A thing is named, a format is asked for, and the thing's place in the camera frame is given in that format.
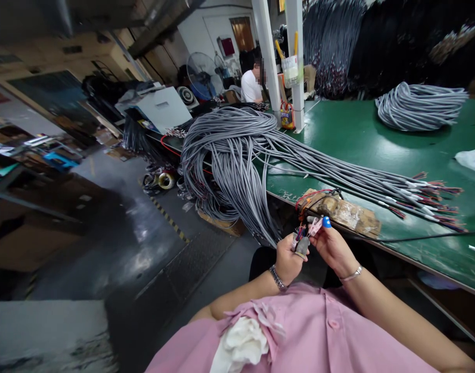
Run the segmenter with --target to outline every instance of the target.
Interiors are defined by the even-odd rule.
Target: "wristwatch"
[[[362,273],[362,269],[363,269],[363,267],[360,266],[360,267],[358,267],[358,269],[355,271],[354,274],[352,274],[348,277],[344,277],[343,279],[339,279],[339,280],[341,280],[341,282],[347,282],[347,281],[353,280],[355,277],[358,277]]]
[[[272,274],[275,283],[276,283],[277,286],[279,287],[279,290],[280,290],[282,293],[285,292],[285,291],[287,291],[287,289],[289,288],[289,286],[284,285],[284,283],[283,283],[282,280],[280,279],[279,275],[278,275],[277,272],[275,271],[275,264],[270,267],[269,271],[270,271],[270,273]]]

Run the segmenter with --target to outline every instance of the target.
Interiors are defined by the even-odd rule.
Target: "green workbench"
[[[300,134],[287,133],[296,140],[330,156],[354,164],[414,176],[428,172],[426,181],[444,180],[450,187],[465,191],[458,197],[449,195],[444,201],[458,206],[461,222],[475,230],[475,171],[462,167],[453,159],[456,153],[475,149],[475,100],[468,100],[458,123],[430,133],[407,133],[392,130],[377,118],[373,101],[305,102],[306,127]],[[180,151],[181,141],[166,142]],[[281,168],[289,164],[270,160]],[[261,162],[255,161],[261,172]],[[313,178],[303,178],[270,167],[267,191],[288,203],[295,204],[309,188],[323,189],[327,185]],[[410,214],[405,220],[381,206],[343,193],[345,199],[375,211],[382,222],[379,238],[409,238],[450,232]],[[445,275],[475,294],[475,235],[443,237],[417,241],[376,244],[382,249],[435,274]]]

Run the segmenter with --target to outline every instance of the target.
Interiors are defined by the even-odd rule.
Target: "woman's left hand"
[[[289,286],[293,282],[301,272],[303,262],[308,261],[308,258],[303,260],[303,258],[294,253],[293,239],[294,234],[291,233],[277,244],[275,271],[285,286]]]

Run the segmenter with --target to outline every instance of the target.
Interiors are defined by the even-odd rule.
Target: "concrete floor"
[[[129,373],[143,372],[203,306],[246,283],[259,246],[249,233],[235,238],[214,228],[194,207],[185,212],[176,190],[157,196],[191,240],[187,245],[139,185],[145,166],[140,158],[121,162],[98,150],[73,170],[108,193],[86,217],[88,233],[39,270],[31,295],[32,300],[104,299],[120,371]],[[306,272],[318,273],[320,267]],[[394,269],[394,258],[378,267]],[[21,278],[14,300],[24,299],[29,279]],[[439,329],[450,328],[418,292],[398,296]]]

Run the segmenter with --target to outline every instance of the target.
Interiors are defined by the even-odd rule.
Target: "yellow black floor tape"
[[[142,183],[140,179],[138,180],[139,185],[142,186]],[[167,214],[165,209],[160,205],[160,203],[156,200],[154,197],[149,197],[149,199],[154,203],[156,208],[163,214],[163,217],[166,219],[166,221],[175,229],[175,232],[177,232],[177,235],[180,237],[182,241],[185,243],[191,242],[184,234],[183,231],[180,230],[179,226],[175,224],[174,220]]]
[[[25,300],[29,300],[32,296],[32,293],[34,292],[35,283],[37,282],[37,274],[37,271],[33,271],[30,275],[30,282],[28,283],[28,287],[26,288],[25,292]]]

